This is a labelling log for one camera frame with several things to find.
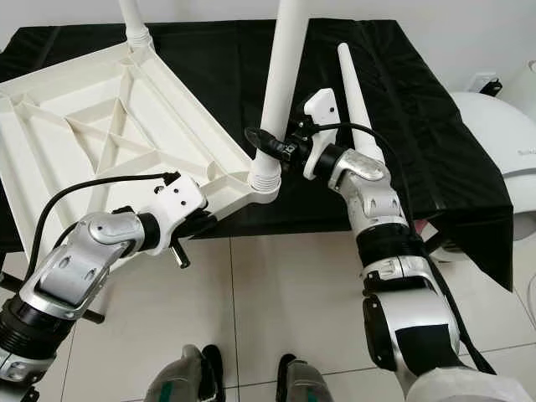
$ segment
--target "white pole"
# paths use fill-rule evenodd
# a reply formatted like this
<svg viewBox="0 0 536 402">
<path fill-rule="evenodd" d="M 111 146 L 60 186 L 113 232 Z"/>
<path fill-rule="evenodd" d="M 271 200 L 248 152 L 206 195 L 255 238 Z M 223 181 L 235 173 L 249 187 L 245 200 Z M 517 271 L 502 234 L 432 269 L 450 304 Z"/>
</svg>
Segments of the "white pole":
<svg viewBox="0 0 536 402">
<path fill-rule="evenodd" d="M 149 33 L 149 29 L 145 26 L 142 20 L 142 14 L 137 6 L 136 0 L 119 0 L 119 6 L 121 7 L 121 13 L 126 25 L 126 40 L 132 50 L 142 48 L 144 46 L 151 46 L 152 37 Z"/>
<path fill-rule="evenodd" d="M 338 60 L 343 73 L 344 93 L 346 94 L 346 104 L 348 105 L 348 114 L 352 123 L 360 124 L 368 128 L 370 125 L 367 106 L 363 99 L 361 86 L 359 86 L 358 75 L 353 67 L 352 55 L 347 44 L 340 44 L 337 47 Z M 352 130 L 353 145 L 356 151 L 363 155 L 385 163 L 382 150 L 376 145 L 374 137 L 360 130 Z"/>
<path fill-rule="evenodd" d="M 260 121 L 260 128 L 278 140 L 285 136 L 308 23 L 307 0 L 280 1 Z M 279 161 L 257 150 L 248 181 L 257 191 L 278 191 L 281 185 Z"/>
</svg>

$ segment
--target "black cable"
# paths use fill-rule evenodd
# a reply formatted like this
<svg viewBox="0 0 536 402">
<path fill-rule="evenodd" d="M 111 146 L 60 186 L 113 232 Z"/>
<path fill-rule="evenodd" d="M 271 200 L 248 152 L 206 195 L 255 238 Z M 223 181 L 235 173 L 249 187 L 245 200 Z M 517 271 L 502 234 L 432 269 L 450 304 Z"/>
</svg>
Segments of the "black cable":
<svg viewBox="0 0 536 402">
<path fill-rule="evenodd" d="M 64 242 L 65 238 L 69 235 L 70 232 L 72 232 L 75 229 L 77 224 L 78 224 L 78 222 L 74 222 L 73 224 L 70 224 L 69 227 L 66 230 L 64 230 L 64 232 L 56 240 L 56 243 L 54 244 L 53 249 L 57 249 L 58 247 L 61 246 L 61 244 Z"/>
<path fill-rule="evenodd" d="M 406 220 L 408 221 L 408 226 L 410 227 L 411 234 L 414 236 L 417 236 L 417 230 L 415 229 L 415 223 L 413 220 L 413 209 L 411 208 L 410 186 L 408 184 L 408 179 L 405 176 L 405 170 L 404 170 L 404 167 L 402 166 L 402 162 L 400 161 L 398 154 L 396 153 L 396 151 L 393 149 L 389 141 L 384 136 L 382 136 L 379 132 L 374 131 L 372 128 L 362 126 L 356 123 L 349 123 L 349 122 L 326 124 L 323 126 L 319 126 L 319 125 L 305 126 L 304 128 L 306 130 L 311 129 L 314 132 L 317 132 L 317 131 L 333 130 L 333 129 L 342 128 L 342 127 L 353 128 L 355 130 L 360 130 L 360 131 L 366 132 L 367 134 L 370 134 L 371 136 L 379 140 L 381 144 L 389 151 L 395 163 L 397 164 L 397 168 L 400 174 L 400 179 L 402 181 L 402 190 L 403 190 L 403 197 L 404 197 L 403 204 L 405 204 L 405 217 L 406 217 Z"/>
<path fill-rule="evenodd" d="M 454 300 L 454 296 L 451 293 L 451 289 L 449 289 L 449 286 L 446 284 L 445 278 L 443 277 L 439 269 L 436 267 L 436 264 L 434 264 L 434 261 L 432 261 L 430 256 L 425 255 L 425 258 L 428 261 L 428 265 L 430 266 L 432 275 L 434 276 L 437 285 L 440 287 L 441 291 L 445 295 L 447 302 L 449 303 L 449 307 L 452 310 L 452 314 L 454 315 L 456 323 L 458 324 L 458 329 L 460 330 L 460 340 L 463 342 L 464 345 L 466 345 L 467 352 L 469 352 L 469 354 L 471 355 L 472 361 L 475 363 L 475 366 L 483 373 L 496 375 L 497 373 L 493 369 L 492 365 L 486 360 L 486 358 L 484 358 L 484 356 L 482 356 L 482 354 L 473 344 L 471 337 L 469 337 L 469 332 L 467 331 L 466 324 L 463 322 L 463 318 L 461 318 L 460 310 L 458 309 L 458 305 Z"/>
<path fill-rule="evenodd" d="M 30 255 L 30 262 L 28 263 L 28 270 L 26 272 L 26 276 L 24 277 L 24 281 L 27 281 L 29 277 L 33 275 L 33 273 L 35 272 L 35 266 L 37 265 L 37 259 L 39 256 L 39 247 L 41 245 L 41 238 L 43 237 L 43 229 L 44 229 L 44 224 L 46 222 L 46 219 L 49 216 L 49 213 L 54 207 L 54 205 L 65 195 L 72 193 L 76 190 L 80 190 L 82 188 L 98 186 L 100 184 L 117 183 L 117 182 L 132 182 L 136 180 L 153 180 L 155 178 L 166 178 L 170 174 L 172 173 L 142 174 L 138 176 L 115 176 L 113 178 L 98 178 L 96 180 L 90 180 L 89 182 L 78 183 L 78 184 L 75 184 L 74 186 L 70 186 L 66 189 L 61 190 L 59 193 L 53 196 L 50 199 L 50 201 L 47 202 L 47 204 L 43 208 L 43 211 L 41 212 L 41 215 L 39 216 L 39 220 L 35 228 L 35 235 L 33 236 L 32 253 Z"/>
</svg>

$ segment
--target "white floor tile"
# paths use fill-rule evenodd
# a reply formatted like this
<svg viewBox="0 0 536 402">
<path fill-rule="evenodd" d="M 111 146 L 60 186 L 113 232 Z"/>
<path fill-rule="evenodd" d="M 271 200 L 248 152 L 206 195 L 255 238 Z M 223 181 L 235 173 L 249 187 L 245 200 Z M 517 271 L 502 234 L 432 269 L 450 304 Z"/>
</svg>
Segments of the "white floor tile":
<svg viewBox="0 0 536 402">
<path fill-rule="evenodd" d="M 237 385 L 229 240 L 193 240 L 180 270 L 171 252 L 139 255 L 112 283 L 101 325 L 79 322 L 63 402 L 142 399 L 182 346 L 217 344 Z"/>
<path fill-rule="evenodd" d="M 513 250 L 513 285 L 518 291 L 521 301 L 530 311 L 529 303 L 532 306 L 533 313 L 536 315 L 536 279 L 530 284 L 531 292 L 528 299 L 528 284 L 536 275 L 536 247 L 533 244 L 527 244 L 516 247 Z"/>
<path fill-rule="evenodd" d="M 0 306 L 11 297 L 13 297 L 12 292 L 0 289 Z M 47 374 L 35 385 L 36 390 L 40 393 L 39 402 L 58 402 L 61 400 L 65 372 L 69 360 L 70 345 L 72 342 L 73 334 L 71 332 L 59 346 L 57 352 L 58 356 L 52 363 L 52 366 L 50 366 Z"/>
<path fill-rule="evenodd" d="M 536 342 L 536 331 L 515 292 L 504 290 L 471 261 L 438 267 L 479 350 Z"/>
<path fill-rule="evenodd" d="M 487 352 L 484 353 L 484 356 L 497 371 L 497 374 L 516 379 L 536 400 L 536 383 L 534 382 L 536 345 Z M 474 368 L 471 358 L 468 356 L 464 356 L 461 360 Z"/>
<path fill-rule="evenodd" d="M 24 278 L 28 269 L 28 260 L 23 252 L 7 253 L 3 262 L 3 271 L 17 278 Z"/>
<path fill-rule="evenodd" d="M 240 384 L 275 380 L 284 353 L 322 373 L 373 366 L 349 233 L 231 241 Z"/>
<path fill-rule="evenodd" d="M 226 402 L 238 402 L 238 388 L 229 388 L 225 390 Z"/>
<path fill-rule="evenodd" d="M 274 402 L 276 383 L 240 387 L 240 402 Z"/>
<path fill-rule="evenodd" d="M 377 368 L 350 373 L 329 374 L 324 380 L 333 400 L 358 402 L 403 402 L 404 396 L 396 377 Z M 240 402 L 272 402 L 276 383 L 240 387 Z"/>
</svg>

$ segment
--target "wall outlet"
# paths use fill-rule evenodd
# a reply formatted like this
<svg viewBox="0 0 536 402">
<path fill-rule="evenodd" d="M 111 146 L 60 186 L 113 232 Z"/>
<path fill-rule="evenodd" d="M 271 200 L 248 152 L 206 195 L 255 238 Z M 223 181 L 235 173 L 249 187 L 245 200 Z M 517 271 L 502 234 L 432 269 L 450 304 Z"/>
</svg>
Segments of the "wall outlet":
<svg viewBox="0 0 536 402">
<path fill-rule="evenodd" d="M 471 82 L 466 88 L 467 92 L 480 92 L 481 89 L 489 82 L 495 79 L 498 79 L 497 73 L 493 72 L 484 72 L 484 73 L 476 73 L 473 77 Z"/>
</svg>

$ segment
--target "table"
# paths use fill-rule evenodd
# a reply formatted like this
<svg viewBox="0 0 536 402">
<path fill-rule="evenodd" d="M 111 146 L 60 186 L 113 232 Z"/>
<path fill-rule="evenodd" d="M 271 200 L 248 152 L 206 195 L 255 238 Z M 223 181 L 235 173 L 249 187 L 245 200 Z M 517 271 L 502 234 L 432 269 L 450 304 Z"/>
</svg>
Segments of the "table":
<svg viewBox="0 0 536 402">
<path fill-rule="evenodd" d="M 252 157 L 243 136 L 258 126 L 274 21 L 148 24 L 156 50 L 227 132 Z M 0 54 L 0 81 L 125 40 L 120 24 L 21 28 Z M 391 20 L 313 19 L 294 105 L 322 87 L 336 93 L 348 120 L 337 45 L 349 44 L 373 127 L 401 156 L 417 219 L 428 219 L 491 278 L 512 289 L 512 205 L 501 173 L 461 121 L 446 90 L 400 26 Z M 349 131 L 338 142 L 351 145 Z M 392 165 L 387 154 L 387 164 Z M 399 172 L 392 171 L 400 189 Z M 21 250 L 0 191 L 0 250 Z M 318 181 L 283 173 L 279 198 L 252 204 L 204 237 L 273 235 L 350 229 L 344 202 Z"/>
</svg>

